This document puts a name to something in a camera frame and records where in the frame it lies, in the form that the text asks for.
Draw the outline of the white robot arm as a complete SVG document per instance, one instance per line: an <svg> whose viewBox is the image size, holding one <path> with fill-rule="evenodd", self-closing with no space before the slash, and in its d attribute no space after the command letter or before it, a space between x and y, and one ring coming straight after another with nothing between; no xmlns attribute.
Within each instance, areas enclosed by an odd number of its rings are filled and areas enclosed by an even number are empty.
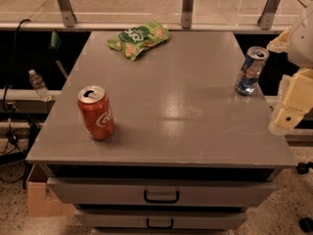
<svg viewBox="0 0 313 235"><path fill-rule="evenodd" d="M266 49L286 53L289 62L299 67L294 75L282 77L269 123L272 134L287 135L313 109L313 4Z"/></svg>

